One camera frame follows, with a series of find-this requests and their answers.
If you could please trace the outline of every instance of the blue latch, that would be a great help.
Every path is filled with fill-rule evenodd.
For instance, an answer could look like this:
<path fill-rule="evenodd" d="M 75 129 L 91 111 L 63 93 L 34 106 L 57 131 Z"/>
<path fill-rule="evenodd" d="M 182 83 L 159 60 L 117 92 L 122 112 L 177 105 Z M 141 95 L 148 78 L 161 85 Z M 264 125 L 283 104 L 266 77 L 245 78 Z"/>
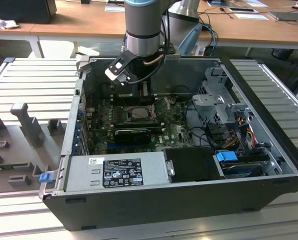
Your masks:
<path fill-rule="evenodd" d="M 40 183 L 52 183 L 53 182 L 53 174 L 52 173 L 42 173 L 39 178 Z"/>
<path fill-rule="evenodd" d="M 236 153 L 234 151 L 221 151 L 216 154 L 216 157 L 219 162 L 237 161 L 238 160 Z"/>

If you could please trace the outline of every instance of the computer case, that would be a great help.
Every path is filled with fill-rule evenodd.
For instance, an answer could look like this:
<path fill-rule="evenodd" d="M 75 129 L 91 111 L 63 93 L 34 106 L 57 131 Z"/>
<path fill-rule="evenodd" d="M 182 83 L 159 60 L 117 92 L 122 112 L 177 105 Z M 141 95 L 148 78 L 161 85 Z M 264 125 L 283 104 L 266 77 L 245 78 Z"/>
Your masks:
<path fill-rule="evenodd" d="M 55 0 L 0 0 L 0 19 L 17 23 L 49 24 L 56 11 Z"/>

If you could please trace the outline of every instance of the floor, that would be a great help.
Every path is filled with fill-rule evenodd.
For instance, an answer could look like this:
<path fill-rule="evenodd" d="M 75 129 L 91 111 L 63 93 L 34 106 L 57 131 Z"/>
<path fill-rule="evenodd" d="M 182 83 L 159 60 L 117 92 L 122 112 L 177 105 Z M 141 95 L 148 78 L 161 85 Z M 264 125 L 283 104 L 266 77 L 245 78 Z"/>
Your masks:
<path fill-rule="evenodd" d="M 41 45 L 46 58 L 68 58 L 69 56 L 74 58 L 76 56 L 73 51 L 73 44 L 67 41 L 58 42 L 56 49 L 50 49 L 50 46 L 55 46 L 55 41 L 53 41 L 52 44 L 48 41 L 44 41 Z M 79 42 L 79 45 L 92 48 L 93 50 L 98 51 L 102 56 L 116 56 L 119 54 L 121 48 L 119 43 Z M 244 59 L 246 50 L 245 47 L 218 46 L 213 53 L 213 56 Z M 298 63 L 298 50 L 293 51 L 287 61 L 274 58 L 271 55 L 271 52 L 271 48 L 255 48 L 252 51 L 250 58 L 261 59 L 280 80 L 285 82 L 295 65 Z M 27 58 L 29 56 L 33 57 L 29 42 L 20 40 L 0 40 L 0 64 L 6 57 Z M 286 85 L 290 88 L 296 78 L 298 78 L 298 68 Z"/>

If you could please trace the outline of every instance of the laptop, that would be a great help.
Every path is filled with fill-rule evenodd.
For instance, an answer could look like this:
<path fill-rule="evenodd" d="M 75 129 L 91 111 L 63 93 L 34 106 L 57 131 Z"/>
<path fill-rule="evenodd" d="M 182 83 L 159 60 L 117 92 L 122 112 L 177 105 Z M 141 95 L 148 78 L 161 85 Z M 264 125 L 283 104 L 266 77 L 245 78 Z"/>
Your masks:
<path fill-rule="evenodd" d="M 280 21 L 298 21 L 298 13 L 293 12 L 279 12 L 279 11 L 270 11 L 268 12 L 275 19 Z"/>

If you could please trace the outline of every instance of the motherboard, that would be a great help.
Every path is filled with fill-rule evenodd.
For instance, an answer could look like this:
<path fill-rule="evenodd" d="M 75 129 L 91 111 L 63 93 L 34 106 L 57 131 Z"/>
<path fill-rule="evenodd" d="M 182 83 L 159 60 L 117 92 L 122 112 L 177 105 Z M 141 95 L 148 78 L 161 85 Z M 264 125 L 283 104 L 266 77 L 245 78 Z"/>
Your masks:
<path fill-rule="evenodd" d="M 166 96 L 150 105 L 116 105 L 103 99 L 92 115 L 90 150 L 123 154 L 194 147 L 184 121 L 186 107 L 185 102 Z"/>

